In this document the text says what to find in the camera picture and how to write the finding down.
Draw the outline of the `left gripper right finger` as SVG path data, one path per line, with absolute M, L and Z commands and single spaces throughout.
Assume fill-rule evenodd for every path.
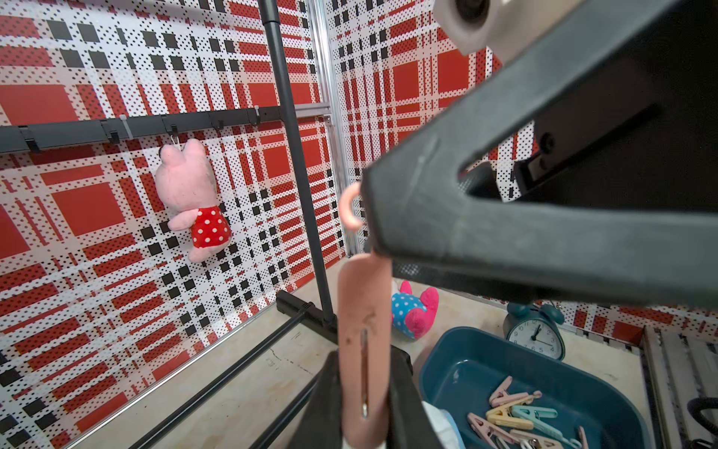
M 388 447 L 442 448 L 413 384 L 411 357 L 394 346 L 390 354 Z

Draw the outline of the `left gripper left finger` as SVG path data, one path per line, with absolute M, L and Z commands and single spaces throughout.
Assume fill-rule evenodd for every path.
M 288 448 L 341 448 L 342 387 L 338 351 L 331 352 Z

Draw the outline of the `pink clothespin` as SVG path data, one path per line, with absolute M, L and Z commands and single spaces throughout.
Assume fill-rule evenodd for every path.
M 467 415 L 467 422 L 473 431 L 491 448 L 508 448 L 509 445 L 519 445 L 520 441 L 512 434 L 502 430 L 475 413 Z
M 504 404 L 514 402 L 516 400 L 528 400 L 528 402 L 531 402 L 533 400 L 537 400 L 538 398 L 542 397 L 542 392 L 539 390 L 534 391 L 533 393 L 529 392 L 518 392 L 518 393 L 510 393 L 509 387 L 513 382 L 512 376 L 507 376 L 502 383 L 494 390 L 494 392 L 489 397 L 489 403 L 493 408 L 497 408 L 499 406 L 502 406 Z
M 349 258 L 338 275 L 341 433 L 353 448 L 378 448 L 388 435 L 391 261 L 374 251 Z

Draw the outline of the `white printed t-shirt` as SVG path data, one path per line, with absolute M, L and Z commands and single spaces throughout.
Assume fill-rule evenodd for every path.
M 460 431 L 452 415 L 426 401 L 422 402 L 426 416 L 444 449 L 465 449 Z

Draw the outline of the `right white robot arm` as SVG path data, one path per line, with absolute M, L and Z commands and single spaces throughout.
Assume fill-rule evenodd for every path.
M 717 306 L 717 5 L 587 1 L 369 167 L 372 249 L 514 303 Z

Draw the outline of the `dark teal clothespin bin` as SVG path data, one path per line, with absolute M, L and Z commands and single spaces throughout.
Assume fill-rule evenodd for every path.
M 584 430 L 592 448 L 652 445 L 638 410 L 616 388 L 473 327 L 455 327 L 439 338 L 419 372 L 419 390 L 425 401 L 452 415 L 466 447 L 484 448 L 467 415 L 485 415 L 490 395 L 507 377 L 512 392 L 541 392 L 537 406 L 557 411 L 549 424 L 567 438 Z

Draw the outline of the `yellow clothespin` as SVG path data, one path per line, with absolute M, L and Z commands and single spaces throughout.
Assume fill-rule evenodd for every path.
M 512 430 L 534 430 L 534 423 L 523 418 L 513 417 L 510 408 L 498 407 L 488 411 L 485 418 L 491 424 L 499 427 L 511 428 Z

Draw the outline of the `pink clothespin in bin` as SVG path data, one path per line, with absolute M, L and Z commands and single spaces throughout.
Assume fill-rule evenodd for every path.
M 494 390 L 494 392 L 489 397 L 489 403 L 493 408 L 497 408 L 499 406 L 502 406 L 504 404 L 514 402 L 516 400 L 528 400 L 528 402 L 531 402 L 533 400 L 537 400 L 538 398 L 542 397 L 542 392 L 539 390 L 534 391 L 533 393 L 529 392 L 518 392 L 518 393 L 510 393 L 509 387 L 513 382 L 512 376 L 507 376 L 502 383 Z

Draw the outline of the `white owl plush toy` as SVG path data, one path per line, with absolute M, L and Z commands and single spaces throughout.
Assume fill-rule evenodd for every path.
M 413 294 L 408 281 L 392 286 L 392 325 L 411 340 L 419 340 L 433 327 L 439 310 L 439 291 L 428 287 L 420 296 Z

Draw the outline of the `mint green clothespin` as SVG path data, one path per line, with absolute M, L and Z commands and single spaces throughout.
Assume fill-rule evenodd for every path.
M 534 424 L 534 430 L 538 430 L 554 440 L 565 443 L 571 448 L 583 448 L 583 444 L 580 441 L 573 438 L 566 438 L 560 430 L 546 422 L 546 419 L 554 419 L 558 417 L 558 411 L 555 409 L 515 405 L 510 408 L 510 414 L 513 417 L 530 421 Z

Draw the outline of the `teal alarm clock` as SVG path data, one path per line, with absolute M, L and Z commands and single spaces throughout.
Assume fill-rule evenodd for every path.
M 555 360 L 565 358 L 566 345 L 558 329 L 565 318 L 555 305 L 509 303 L 507 313 L 503 322 L 506 340 Z

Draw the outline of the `pink pig plush toy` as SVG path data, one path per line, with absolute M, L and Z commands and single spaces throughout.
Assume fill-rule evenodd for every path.
M 188 259 L 201 263 L 224 250 L 231 242 L 231 224 L 220 208 L 216 178 L 200 140 L 191 138 L 183 148 L 165 145 L 155 171 L 157 194 L 174 213 L 168 228 L 188 230 L 192 248 Z

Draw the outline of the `black wall hook rail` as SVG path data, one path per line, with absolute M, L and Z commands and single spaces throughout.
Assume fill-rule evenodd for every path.
M 241 110 L 215 110 L 158 116 L 126 117 L 42 125 L 3 126 L 1 153 L 41 153 L 44 150 L 72 146 L 111 143 L 123 140 L 225 128 L 240 125 L 258 126 L 280 121 L 278 107 L 255 107 Z

